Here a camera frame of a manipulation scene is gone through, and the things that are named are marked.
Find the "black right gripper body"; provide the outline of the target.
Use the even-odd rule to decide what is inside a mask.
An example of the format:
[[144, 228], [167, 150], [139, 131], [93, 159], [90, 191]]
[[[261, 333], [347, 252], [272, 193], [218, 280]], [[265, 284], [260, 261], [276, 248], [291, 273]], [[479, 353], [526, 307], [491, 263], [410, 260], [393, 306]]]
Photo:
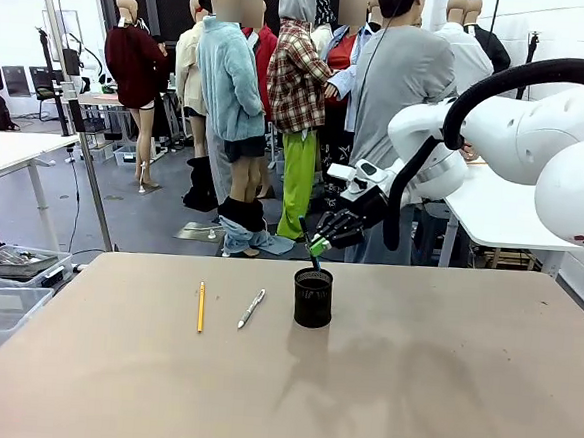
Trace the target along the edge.
[[385, 219], [388, 199], [377, 186], [360, 189], [353, 193], [346, 189], [341, 193], [345, 213], [339, 217], [338, 228], [371, 229]]

